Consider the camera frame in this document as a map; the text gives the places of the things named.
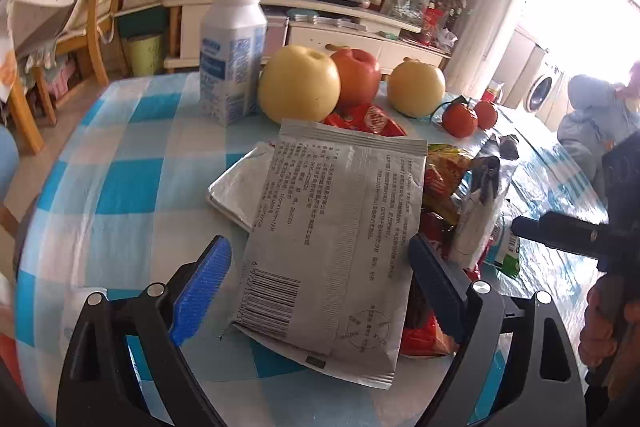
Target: plastic bottle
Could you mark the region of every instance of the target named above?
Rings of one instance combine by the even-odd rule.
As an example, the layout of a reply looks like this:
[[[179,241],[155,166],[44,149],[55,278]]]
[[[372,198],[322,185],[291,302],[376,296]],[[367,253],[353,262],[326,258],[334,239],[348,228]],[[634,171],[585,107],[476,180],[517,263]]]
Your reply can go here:
[[[200,23],[200,108],[228,125],[255,107],[267,19],[260,0],[213,0]]]

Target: drawer handle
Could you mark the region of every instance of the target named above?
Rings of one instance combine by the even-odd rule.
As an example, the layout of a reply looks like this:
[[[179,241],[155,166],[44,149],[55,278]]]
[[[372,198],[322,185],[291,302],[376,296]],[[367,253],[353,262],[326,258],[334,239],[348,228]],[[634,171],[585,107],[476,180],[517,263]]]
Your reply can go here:
[[[331,52],[336,52],[336,51],[340,51],[340,50],[348,50],[349,49],[348,46],[339,46],[337,44],[325,44],[324,48],[326,50],[331,51]]]

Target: blue chair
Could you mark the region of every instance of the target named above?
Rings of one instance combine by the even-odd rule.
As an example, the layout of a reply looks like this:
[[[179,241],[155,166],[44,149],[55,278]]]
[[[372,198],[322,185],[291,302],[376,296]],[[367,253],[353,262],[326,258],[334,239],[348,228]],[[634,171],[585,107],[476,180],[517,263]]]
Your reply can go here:
[[[18,220],[9,209],[4,206],[4,198],[9,192],[9,185],[18,168],[18,148],[14,137],[0,125],[0,226],[15,238],[18,234]]]

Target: blue and white tablecloth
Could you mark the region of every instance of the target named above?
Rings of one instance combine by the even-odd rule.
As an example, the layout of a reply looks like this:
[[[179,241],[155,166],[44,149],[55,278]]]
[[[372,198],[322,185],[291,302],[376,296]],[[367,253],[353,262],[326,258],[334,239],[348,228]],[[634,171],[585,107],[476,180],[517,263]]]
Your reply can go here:
[[[236,266],[246,232],[206,202],[207,186],[254,147],[275,140],[278,126],[263,115],[223,128],[198,110],[197,74],[113,83],[73,133],[44,185],[28,232],[16,297],[16,337],[28,398],[51,423],[68,338],[91,290],[108,298],[137,295],[194,261],[216,234],[227,237],[234,260],[206,319],[182,351],[212,404],[230,427],[410,426],[440,384],[450,359],[401,357],[388,391],[326,377],[284,359],[226,326]],[[391,110],[384,87],[377,103],[409,134],[455,142],[437,124]],[[554,208],[601,221],[603,207],[577,166],[536,119],[501,114],[501,134],[520,132],[522,166],[511,202],[527,216]],[[486,134],[458,141],[472,152]],[[521,276],[498,274],[504,291],[530,296],[546,289],[574,347],[594,262],[525,242]],[[142,356],[130,347],[153,415],[170,421]],[[486,414],[504,358],[497,351],[477,416]]]

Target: red apple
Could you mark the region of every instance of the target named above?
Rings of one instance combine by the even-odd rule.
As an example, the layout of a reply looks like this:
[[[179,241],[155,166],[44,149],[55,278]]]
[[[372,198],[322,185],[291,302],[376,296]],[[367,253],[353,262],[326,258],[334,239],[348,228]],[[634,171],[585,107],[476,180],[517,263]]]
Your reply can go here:
[[[363,50],[344,48],[331,58],[340,73],[340,98],[336,108],[345,110],[372,102],[382,78],[376,57]]]

